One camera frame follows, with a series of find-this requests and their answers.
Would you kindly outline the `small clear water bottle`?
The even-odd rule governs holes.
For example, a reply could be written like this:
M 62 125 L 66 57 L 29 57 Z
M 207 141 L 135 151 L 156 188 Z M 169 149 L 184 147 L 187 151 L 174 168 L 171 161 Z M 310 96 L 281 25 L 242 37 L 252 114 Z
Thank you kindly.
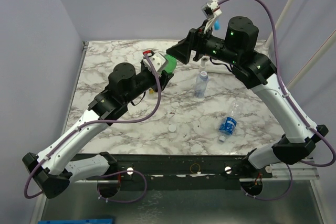
M 206 71 L 201 71 L 196 78 L 194 95 L 197 98 L 202 98 L 205 94 L 205 90 L 208 83 L 208 73 Z

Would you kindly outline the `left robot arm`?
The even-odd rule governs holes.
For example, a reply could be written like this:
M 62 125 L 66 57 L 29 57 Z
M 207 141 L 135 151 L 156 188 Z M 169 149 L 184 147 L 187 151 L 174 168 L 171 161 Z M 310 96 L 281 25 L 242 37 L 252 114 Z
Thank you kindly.
M 37 154 L 27 153 L 22 161 L 29 172 L 24 187 L 24 197 L 32 199 L 40 194 L 52 199 L 60 195 L 73 182 L 102 176 L 112 179 L 118 170 L 118 162 L 107 152 L 94 157 L 73 161 L 79 151 L 96 135 L 113 124 L 121 124 L 120 117 L 128 111 L 128 104 L 145 94 L 148 89 L 161 93 L 173 78 L 173 71 L 158 63 L 141 61 L 140 72 L 134 65 L 122 62 L 108 76 L 108 84 L 89 104 L 78 121 Z M 29 195 L 28 187 L 34 181 L 40 193 Z

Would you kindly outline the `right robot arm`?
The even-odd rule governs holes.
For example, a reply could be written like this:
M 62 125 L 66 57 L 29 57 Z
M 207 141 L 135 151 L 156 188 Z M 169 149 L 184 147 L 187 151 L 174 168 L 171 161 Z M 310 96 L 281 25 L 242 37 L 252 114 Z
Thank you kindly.
M 209 56 L 232 65 L 232 74 L 263 101 L 282 127 L 284 134 L 277 143 L 247 154 L 241 171 L 249 178 L 267 165 L 279 162 L 292 165 L 306 158 L 329 131 L 299 108 L 279 82 L 273 62 L 255 50 L 258 32 L 249 18 L 236 16 L 228 22 L 225 39 L 213 36 L 202 25 L 190 29 L 186 38 L 166 51 L 183 64 Z

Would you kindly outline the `white bottle cap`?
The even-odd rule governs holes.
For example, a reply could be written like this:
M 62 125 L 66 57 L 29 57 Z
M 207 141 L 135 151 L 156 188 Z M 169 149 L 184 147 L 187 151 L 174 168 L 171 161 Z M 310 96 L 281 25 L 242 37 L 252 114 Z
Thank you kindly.
M 176 125 L 174 125 L 174 124 L 171 124 L 171 125 L 169 125 L 168 126 L 168 130 L 170 131 L 170 132 L 175 132 L 176 131 Z

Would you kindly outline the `large clear plastic bottle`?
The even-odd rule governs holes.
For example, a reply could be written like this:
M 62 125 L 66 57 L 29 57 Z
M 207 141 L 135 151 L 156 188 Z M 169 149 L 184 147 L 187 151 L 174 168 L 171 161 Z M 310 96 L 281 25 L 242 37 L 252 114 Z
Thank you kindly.
M 149 89 L 149 95 L 153 95 L 153 94 L 155 94 L 155 91 L 152 88 L 150 88 Z

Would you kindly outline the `blue label clear bottle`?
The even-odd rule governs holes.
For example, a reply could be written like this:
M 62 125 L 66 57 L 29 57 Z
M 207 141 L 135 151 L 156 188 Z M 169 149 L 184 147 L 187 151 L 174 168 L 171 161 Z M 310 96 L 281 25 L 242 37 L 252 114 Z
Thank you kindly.
M 222 120 L 219 126 L 220 136 L 218 141 L 224 143 L 229 137 L 231 137 L 236 129 L 237 121 L 241 116 L 242 104 L 235 100 L 230 105 L 228 113 L 225 118 Z

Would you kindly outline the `green plastic bottle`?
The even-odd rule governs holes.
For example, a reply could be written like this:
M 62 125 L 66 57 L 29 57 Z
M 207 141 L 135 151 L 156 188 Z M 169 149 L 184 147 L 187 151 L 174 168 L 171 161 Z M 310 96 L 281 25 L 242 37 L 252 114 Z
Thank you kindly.
M 167 73 L 173 73 L 177 66 L 176 59 L 168 54 L 165 55 L 165 59 L 167 60 L 167 65 L 165 66 L 164 71 Z

